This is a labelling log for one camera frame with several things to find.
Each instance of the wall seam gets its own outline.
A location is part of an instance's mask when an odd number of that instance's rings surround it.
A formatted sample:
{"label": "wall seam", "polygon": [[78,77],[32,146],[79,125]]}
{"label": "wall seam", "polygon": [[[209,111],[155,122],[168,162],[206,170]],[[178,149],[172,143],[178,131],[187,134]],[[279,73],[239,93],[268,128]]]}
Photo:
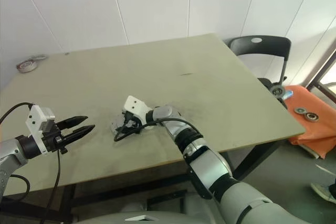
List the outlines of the wall seam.
{"label": "wall seam", "polygon": [[118,0],[115,0],[116,4],[117,4],[117,8],[118,8],[118,13],[119,13],[119,17],[121,19],[121,23],[122,23],[122,28],[124,30],[124,33],[125,33],[125,36],[126,36],[126,41],[127,41],[127,44],[129,45],[130,44],[130,40],[128,38],[128,35],[127,35],[127,32],[126,32],[126,27],[125,27],[125,22],[122,18],[122,15],[121,15],[121,9],[120,9],[120,6],[119,6],[119,1]]}
{"label": "wall seam", "polygon": [[1,44],[2,44],[2,40],[1,40],[1,37],[2,37],[2,33],[1,33],[1,23],[2,23],[2,20],[1,20],[1,17],[2,17],[2,8],[1,8],[1,4],[2,4],[2,0],[0,0],[0,51],[1,51]]}
{"label": "wall seam", "polygon": [[322,40],[322,38],[324,37],[324,35],[326,34],[326,32],[329,30],[331,24],[335,21],[336,19],[336,15],[334,16],[334,18],[332,19],[332,21],[330,22],[329,26],[326,28],[326,30],[324,31],[324,33],[322,34],[322,36],[320,37],[319,41],[316,43],[316,45],[314,46],[314,48],[312,49],[312,51],[308,54],[308,57],[305,59],[305,61],[303,62],[303,64],[301,65],[301,67],[299,68],[299,71],[295,74],[295,76],[291,79],[290,84],[294,81],[295,77],[298,75],[298,73],[301,71],[301,69],[303,68],[303,66],[305,65],[305,63],[307,62],[307,60],[310,58],[311,54],[314,52],[314,50],[316,49],[317,45],[320,43],[320,41]]}
{"label": "wall seam", "polygon": [[190,0],[188,0],[187,37],[189,37],[189,26],[190,26]]}
{"label": "wall seam", "polygon": [[55,34],[53,33],[52,29],[50,28],[50,26],[48,25],[47,21],[45,20],[44,16],[42,15],[41,11],[38,9],[35,1],[34,0],[30,0],[30,1],[33,3],[33,5],[34,5],[34,7],[35,7],[35,9],[36,9],[36,11],[38,13],[38,15],[40,16],[40,18],[42,19],[42,21],[44,22],[44,24],[47,26],[49,32],[51,33],[52,37],[54,38],[54,41],[58,45],[58,47],[61,50],[61,52],[65,52],[64,49],[63,49],[63,47],[61,46],[60,42],[56,38]]}
{"label": "wall seam", "polygon": [[242,36],[243,30],[244,30],[244,27],[245,27],[245,23],[246,23],[246,19],[247,19],[247,15],[248,15],[248,12],[250,11],[250,8],[251,8],[251,4],[252,4],[252,0],[250,0],[250,3],[248,4],[248,8],[247,8],[247,12],[246,12],[246,15],[245,15],[244,23],[243,23],[242,29],[240,31],[240,36]]}
{"label": "wall seam", "polygon": [[[288,32],[289,32],[289,30],[290,30],[292,24],[294,23],[294,20],[295,20],[296,16],[298,15],[298,13],[299,13],[299,11],[300,11],[300,9],[301,9],[301,6],[302,6],[302,4],[303,4],[304,1],[305,1],[305,0],[302,0],[302,1],[301,1],[300,5],[299,5],[299,7],[298,7],[298,9],[297,9],[297,11],[296,11],[296,13],[295,13],[295,15],[294,15],[292,21],[291,21],[291,23],[289,24],[289,27],[288,27],[288,29],[287,29],[287,31],[286,31],[286,33],[285,33],[285,37],[287,37]],[[275,58],[275,57],[273,57],[271,63],[269,64],[268,69],[267,69],[266,74],[264,75],[264,77],[267,75],[270,66],[273,64],[273,62],[274,62],[274,58]]]}

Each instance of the table leg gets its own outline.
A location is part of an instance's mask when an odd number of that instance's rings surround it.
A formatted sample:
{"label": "table leg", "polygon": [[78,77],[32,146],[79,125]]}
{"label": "table leg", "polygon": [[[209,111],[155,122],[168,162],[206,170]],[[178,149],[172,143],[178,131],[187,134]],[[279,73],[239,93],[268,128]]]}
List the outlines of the table leg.
{"label": "table leg", "polygon": [[76,184],[67,185],[64,187],[61,204],[59,206],[59,212],[65,219],[72,219],[71,214],[71,200],[74,198],[76,191]]}
{"label": "table leg", "polygon": [[233,177],[238,180],[244,179],[285,141],[286,140],[278,140],[256,145],[244,158],[240,165],[238,165],[238,167],[233,171]]}

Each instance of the table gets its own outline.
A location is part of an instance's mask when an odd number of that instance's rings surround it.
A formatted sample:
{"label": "table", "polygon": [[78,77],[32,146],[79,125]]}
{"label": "table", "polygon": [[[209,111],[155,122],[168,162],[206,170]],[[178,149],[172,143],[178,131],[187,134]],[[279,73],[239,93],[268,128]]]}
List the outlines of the table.
{"label": "table", "polygon": [[[96,128],[68,145],[59,185],[159,166],[182,159],[163,127],[115,143],[110,131],[128,95],[150,107],[170,104],[193,123],[217,151],[267,143],[304,128],[215,35],[57,54],[36,70],[17,74],[0,94],[1,114],[29,101],[50,107],[56,121],[87,115]],[[27,108],[3,123],[3,139],[28,134]],[[38,156],[18,169],[31,190],[55,182],[56,153]],[[20,193],[20,181],[6,194]]]}

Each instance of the small object on table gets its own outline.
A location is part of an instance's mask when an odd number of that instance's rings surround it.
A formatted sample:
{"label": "small object on table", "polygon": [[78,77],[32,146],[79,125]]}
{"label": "small object on table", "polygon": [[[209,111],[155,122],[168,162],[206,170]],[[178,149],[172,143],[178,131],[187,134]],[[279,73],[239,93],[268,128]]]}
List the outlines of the small object on table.
{"label": "small object on table", "polygon": [[47,56],[47,55],[32,55],[29,59],[30,60],[45,60],[48,57],[49,56]]}
{"label": "small object on table", "polygon": [[319,116],[313,112],[307,112],[304,118],[307,119],[309,122],[313,122],[313,123],[319,120]]}
{"label": "small object on table", "polygon": [[285,88],[282,85],[274,85],[269,91],[275,96],[276,99],[282,98],[285,94]]}
{"label": "small object on table", "polygon": [[16,65],[16,69],[20,73],[27,73],[33,71],[35,68],[37,68],[37,63],[34,60],[25,60],[20,64]]}
{"label": "small object on table", "polygon": [[37,68],[37,62],[38,60],[44,60],[47,59],[47,55],[33,55],[28,60],[25,60],[18,65],[16,65],[16,69],[20,73],[27,73],[33,71],[35,68]]}
{"label": "small object on table", "polygon": [[300,115],[306,114],[307,112],[306,108],[303,108],[303,107],[297,107],[294,109],[294,111],[295,113],[300,114]]}

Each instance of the robotic arm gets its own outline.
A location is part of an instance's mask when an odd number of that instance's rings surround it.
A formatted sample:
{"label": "robotic arm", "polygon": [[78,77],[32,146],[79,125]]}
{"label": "robotic arm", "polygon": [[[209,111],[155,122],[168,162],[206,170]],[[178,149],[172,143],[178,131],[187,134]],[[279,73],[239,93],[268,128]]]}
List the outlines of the robotic arm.
{"label": "robotic arm", "polygon": [[55,116],[51,109],[33,105],[26,121],[30,136],[18,136],[0,142],[0,202],[11,174],[40,154],[47,154],[60,150],[67,153],[66,145],[88,134],[94,125],[80,127],[72,133],[63,136],[61,130],[74,127],[87,116],[74,116],[55,123]]}
{"label": "robotic arm", "polygon": [[[131,115],[128,116],[130,121],[136,118],[135,121],[149,124],[160,119],[184,120],[171,106],[152,110],[132,96],[128,96],[123,112]],[[249,184],[234,179],[224,158],[207,146],[203,136],[195,128],[181,121],[165,121],[162,124],[181,151],[198,194],[205,199],[214,197],[225,223],[306,223]]]}

